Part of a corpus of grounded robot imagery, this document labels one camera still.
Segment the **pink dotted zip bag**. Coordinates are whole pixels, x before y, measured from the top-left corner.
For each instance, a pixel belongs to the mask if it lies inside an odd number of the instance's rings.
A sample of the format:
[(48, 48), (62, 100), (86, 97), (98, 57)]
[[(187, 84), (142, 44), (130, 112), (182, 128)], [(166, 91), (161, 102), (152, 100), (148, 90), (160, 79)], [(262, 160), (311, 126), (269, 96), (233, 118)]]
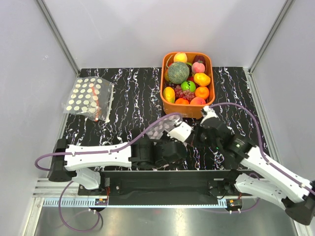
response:
[(182, 121), (183, 118), (179, 114), (171, 113), (168, 115), (164, 115), (157, 120), (156, 124), (150, 125), (148, 131), (146, 131), (145, 134), (150, 139), (160, 139), (164, 133), (167, 134), (168, 132), (173, 130)]

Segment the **yellow green mango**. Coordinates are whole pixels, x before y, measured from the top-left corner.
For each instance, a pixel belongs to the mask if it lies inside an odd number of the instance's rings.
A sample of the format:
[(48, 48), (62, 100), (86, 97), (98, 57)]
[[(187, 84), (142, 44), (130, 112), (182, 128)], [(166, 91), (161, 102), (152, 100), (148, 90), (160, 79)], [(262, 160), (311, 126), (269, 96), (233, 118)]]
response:
[(169, 103), (175, 103), (176, 96), (172, 87), (166, 87), (162, 92), (163, 98)]

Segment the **purple grape bunch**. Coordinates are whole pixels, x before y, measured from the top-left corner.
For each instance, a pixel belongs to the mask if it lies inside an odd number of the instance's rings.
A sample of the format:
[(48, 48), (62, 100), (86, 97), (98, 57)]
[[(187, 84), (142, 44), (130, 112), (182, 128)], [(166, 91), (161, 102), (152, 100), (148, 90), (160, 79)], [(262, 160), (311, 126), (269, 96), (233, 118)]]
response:
[(175, 91), (176, 99), (183, 98), (191, 102), (195, 98), (195, 95), (193, 92), (191, 92), (189, 89), (183, 90), (181, 86), (179, 85), (176, 85), (176, 87), (174, 88), (174, 91)]

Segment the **green striped ball fruit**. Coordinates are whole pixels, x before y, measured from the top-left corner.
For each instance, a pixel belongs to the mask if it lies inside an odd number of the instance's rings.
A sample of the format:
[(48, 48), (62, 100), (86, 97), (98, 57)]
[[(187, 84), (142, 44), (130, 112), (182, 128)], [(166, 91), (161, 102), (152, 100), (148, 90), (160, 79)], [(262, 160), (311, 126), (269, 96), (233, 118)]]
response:
[(181, 84), (181, 88), (183, 91), (189, 90), (190, 92), (195, 92), (196, 85), (193, 81), (185, 81)]

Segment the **pink peach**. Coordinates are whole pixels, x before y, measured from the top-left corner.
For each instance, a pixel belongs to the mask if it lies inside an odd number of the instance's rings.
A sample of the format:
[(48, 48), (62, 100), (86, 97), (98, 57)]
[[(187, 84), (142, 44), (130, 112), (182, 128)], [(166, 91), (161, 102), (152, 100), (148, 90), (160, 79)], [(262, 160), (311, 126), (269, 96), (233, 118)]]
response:
[(204, 73), (205, 72), (205, 65), (201, 62), (194, 62), (192, 64), (192, 73), (196, 74), (196, 73)]

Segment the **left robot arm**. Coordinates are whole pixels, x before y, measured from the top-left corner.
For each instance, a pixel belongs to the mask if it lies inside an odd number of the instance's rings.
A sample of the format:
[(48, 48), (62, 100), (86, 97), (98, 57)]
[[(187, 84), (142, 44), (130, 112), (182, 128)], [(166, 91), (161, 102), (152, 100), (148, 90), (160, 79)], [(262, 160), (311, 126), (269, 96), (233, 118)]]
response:
[(100, 195), (107, 187), (105, 177), (92, 170), (96, 166), (158, 169), (186, 159), (187, 149), (179, 141), (163, 141), (143, 136), (135, 143), (111, 146), (76, 146), (59, 139), (48, 175), (51, 182), (73, 181)]

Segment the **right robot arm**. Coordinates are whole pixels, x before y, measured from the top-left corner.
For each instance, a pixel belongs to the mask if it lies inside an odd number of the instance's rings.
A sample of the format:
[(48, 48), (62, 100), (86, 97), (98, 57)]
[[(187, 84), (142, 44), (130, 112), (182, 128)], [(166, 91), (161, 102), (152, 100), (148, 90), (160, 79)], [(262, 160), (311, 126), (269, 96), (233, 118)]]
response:
[(214, 187), (219, 195), (246, 193), (271, 202), (294, 221), (310, 225), (315, 215), (315, 183), (291, 172), (267, 156), (250, 139), (232, 134), (218, 118), (203, 119), (196, 130), (194, 142), (214, 144), (221, 154), (231, 158), (266, 181), (241, 171), (230, 170)]

